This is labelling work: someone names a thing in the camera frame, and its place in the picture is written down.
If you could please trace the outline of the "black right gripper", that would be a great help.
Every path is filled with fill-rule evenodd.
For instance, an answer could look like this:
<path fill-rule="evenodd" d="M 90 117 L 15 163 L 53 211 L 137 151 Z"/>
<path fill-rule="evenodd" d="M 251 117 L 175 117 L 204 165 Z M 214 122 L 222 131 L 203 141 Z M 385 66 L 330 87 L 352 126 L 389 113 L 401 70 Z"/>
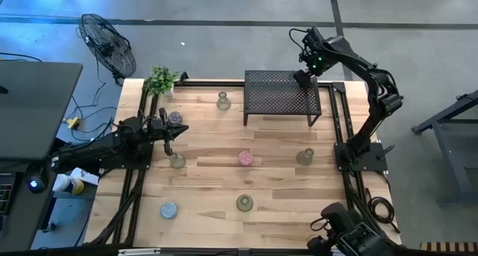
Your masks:
<path fill-rule="evenodd" d="M 332 61 L 328 57 L 328 51 L 325 49 L 326 39 L 312 27 L 306 31 L 302 39 L 304 45 L 300 55 L 300 60 L 305 62 L 308 70 L 298 70 L 293 73 L 294 80 L 300 87 L 308 89 L 311 86 L 312 74 L 321 76 L 325 71 L 332 68 Z"/>

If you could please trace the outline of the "clear glass jar top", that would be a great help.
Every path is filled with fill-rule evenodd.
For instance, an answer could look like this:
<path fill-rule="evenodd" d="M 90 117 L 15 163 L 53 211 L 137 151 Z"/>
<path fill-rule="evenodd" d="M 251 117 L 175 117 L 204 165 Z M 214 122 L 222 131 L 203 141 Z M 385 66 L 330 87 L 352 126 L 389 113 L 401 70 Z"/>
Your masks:
<path fill-rule="evenodd" d="M 227 96 L 227 92 L 221 91 L 218 93 L 217 108 L 221 111 L 226 111 L 231 107 L 232 103 Z"/>

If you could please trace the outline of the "clear glass jar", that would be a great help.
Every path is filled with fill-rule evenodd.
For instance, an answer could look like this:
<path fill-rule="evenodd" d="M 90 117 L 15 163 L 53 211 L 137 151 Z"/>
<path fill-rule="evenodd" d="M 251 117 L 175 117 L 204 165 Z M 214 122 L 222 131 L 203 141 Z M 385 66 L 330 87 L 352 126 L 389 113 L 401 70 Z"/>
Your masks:
<path fill-rule="evenodd" d="M 226 111 L 231 107 L 232 103 L 227 96 L 227 92 L 221 91 L 218 93 L 217 108 L 221 111 Z"/>
<path fill-rule="evenodd" d="M 173 169 L 183 169 L 186 161 L 186 157 L 179 153 L 172 153 L 169 157 L 170 167 Z"/>

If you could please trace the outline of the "glass jar olive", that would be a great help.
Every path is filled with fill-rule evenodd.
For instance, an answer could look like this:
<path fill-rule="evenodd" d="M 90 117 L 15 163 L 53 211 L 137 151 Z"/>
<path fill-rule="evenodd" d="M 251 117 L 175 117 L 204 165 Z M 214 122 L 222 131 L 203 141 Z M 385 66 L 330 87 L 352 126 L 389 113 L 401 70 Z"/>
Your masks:
<path fill-rule="evenodd" d="M 254 206 L 253 198 L 250 195 L 242 194 L 236 199 L 236 207 L 242 212 L 251 211 Z"/>
<path fill-rule="evenodd" d="M 297 163 L 301 166 L 310 166 L 314 159 L 314 149 L 307 148 L 297 153 Z"/>

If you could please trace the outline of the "glass jar olive bottom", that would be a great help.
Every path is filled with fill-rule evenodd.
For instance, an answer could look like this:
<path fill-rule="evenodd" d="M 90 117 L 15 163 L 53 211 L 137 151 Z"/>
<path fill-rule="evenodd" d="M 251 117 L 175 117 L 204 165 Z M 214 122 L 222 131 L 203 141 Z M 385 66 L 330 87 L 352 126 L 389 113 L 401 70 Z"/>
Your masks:
<path fill-rule="evenodd" d="M 242 194 L 236 199 L 236 207 L 242 212 L 251 211 L 254 206 L 253 198 L 250 195 Z"/>

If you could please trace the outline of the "clear glass jar left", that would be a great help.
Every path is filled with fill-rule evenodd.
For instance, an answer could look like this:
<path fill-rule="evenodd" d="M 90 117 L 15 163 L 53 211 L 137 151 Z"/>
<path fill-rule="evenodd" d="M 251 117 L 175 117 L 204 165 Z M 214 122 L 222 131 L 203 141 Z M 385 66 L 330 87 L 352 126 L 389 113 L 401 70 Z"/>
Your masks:
<path fill-rule="evenodd" d="M 186 161 L 186 157 L 179 153 L 172 153 L 169 157 L 170 167 L 173 169 L 183 169 Z"/>

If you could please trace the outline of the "black perforated metal shelf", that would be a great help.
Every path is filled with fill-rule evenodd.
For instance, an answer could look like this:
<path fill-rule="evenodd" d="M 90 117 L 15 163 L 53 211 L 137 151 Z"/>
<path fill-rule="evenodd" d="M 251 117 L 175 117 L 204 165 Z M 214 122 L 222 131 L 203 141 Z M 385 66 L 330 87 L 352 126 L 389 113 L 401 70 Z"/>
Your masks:
<path fill-rule="evenodd" d="M 247 70 L 244 74 L 243 124 L 250 115 L 306 116 L 312 126 L 322 114 L 317 78 L 302 88 L 292 71 Z"/>

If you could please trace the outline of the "small green potted plant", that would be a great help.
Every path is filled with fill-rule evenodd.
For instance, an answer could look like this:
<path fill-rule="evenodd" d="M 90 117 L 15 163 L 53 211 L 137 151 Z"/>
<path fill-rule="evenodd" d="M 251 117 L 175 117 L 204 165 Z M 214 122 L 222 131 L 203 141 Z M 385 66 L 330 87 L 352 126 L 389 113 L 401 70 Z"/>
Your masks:
<path fill-rule="evenodd" d="M 153 95 L 172 96 L 174 83 L 179 78 L 179 72 L 171 71 L 167 66 L 153 65 L 150 76 L 144 81 L 144 85 L 146 91 Z"/>

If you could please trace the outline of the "black metal floor fan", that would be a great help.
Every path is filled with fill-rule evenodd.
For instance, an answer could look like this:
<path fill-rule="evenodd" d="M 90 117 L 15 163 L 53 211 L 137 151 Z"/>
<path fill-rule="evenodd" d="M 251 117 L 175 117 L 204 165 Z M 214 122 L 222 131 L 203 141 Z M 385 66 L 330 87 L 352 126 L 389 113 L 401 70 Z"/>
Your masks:
<path fill-rule="evenodd" d="M 131 43 L 111 23 L 94 13 L 83 14 L 78 30 L 95 58 L 108 69 L 116 85 L 122 86 L 137 69 Z"/>

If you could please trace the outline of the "white bottle with yellow cap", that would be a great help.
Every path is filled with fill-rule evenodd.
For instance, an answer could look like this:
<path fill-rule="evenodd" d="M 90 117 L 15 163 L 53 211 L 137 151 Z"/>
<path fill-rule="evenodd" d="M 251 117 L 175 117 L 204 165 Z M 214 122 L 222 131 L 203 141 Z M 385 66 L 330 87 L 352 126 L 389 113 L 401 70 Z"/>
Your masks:
<path fill-rule="evenodd" d="M 84 183 L 79 178 L 58 174 L 52 190 L 56 193 L 79 195 L 84 190 Z"/>

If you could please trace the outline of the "black computer mouse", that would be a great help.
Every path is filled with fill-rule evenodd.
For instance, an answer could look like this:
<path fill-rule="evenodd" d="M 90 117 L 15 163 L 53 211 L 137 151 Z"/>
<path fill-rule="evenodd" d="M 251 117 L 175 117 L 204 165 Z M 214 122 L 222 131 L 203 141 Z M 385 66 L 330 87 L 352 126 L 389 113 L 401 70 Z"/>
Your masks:
<path fill-rule="evenodd" d="M 32 193 L 42 193 L 49 184 L 49 178 L 43 166 L 30 164 L 25 171 L 28 189 Z"/>

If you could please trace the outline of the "striped wooden slat board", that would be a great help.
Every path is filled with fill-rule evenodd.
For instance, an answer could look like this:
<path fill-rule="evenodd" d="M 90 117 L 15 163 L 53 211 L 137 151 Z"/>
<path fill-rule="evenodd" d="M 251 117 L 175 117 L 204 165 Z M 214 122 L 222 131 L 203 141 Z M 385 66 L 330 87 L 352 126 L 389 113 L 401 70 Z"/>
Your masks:
<path fill-rule="evenodd" d="M 420 249 L 431 252 L 453 252 L 478 255 L 478 242 L 427 242 L 421 243 Z"/>

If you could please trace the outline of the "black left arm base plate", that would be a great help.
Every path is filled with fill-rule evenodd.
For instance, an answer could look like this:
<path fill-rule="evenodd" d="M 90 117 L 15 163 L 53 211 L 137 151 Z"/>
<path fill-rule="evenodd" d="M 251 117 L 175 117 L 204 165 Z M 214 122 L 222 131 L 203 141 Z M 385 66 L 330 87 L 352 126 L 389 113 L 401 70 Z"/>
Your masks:
<path fill-rule="evenodd" d="M 125 148 L 100 157 L 103 169 L 148 169 L 151 165 L 154 143 L 143 143 L 136 148 Z"/>

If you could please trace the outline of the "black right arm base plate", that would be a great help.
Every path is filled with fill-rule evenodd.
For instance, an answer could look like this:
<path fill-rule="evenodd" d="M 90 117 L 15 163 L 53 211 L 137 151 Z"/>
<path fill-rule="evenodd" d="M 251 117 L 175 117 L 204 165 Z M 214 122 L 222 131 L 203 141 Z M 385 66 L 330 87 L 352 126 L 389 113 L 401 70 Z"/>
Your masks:
<path fill-rule="evenodd" d="M 339 171 L 382 172 L 388 169 L 381 143 L 371 143 L 370 151 L 357 159 L 347 157 L 346 143 L 334 144 L 335 162 Z"/>

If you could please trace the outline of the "dark metal table frame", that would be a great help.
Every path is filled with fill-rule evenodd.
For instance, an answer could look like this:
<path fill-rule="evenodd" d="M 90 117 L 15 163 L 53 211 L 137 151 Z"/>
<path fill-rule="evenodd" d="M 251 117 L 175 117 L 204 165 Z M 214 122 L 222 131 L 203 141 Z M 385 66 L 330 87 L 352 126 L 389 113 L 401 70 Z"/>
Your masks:
<path fill-rule="evenodd" d="M 467 172 L 478 172 L 478 119 L 460 119 L 467 110 L 478 107 L 478 90 L 456 97 L 449 107 L 412 127 L 414 134 L 433 130 L 442 157 L 453 173 L 458 187 L 455 196 L 442 199 L 440 205 L 478 202 L 478 181 L 471 181 Z"/>

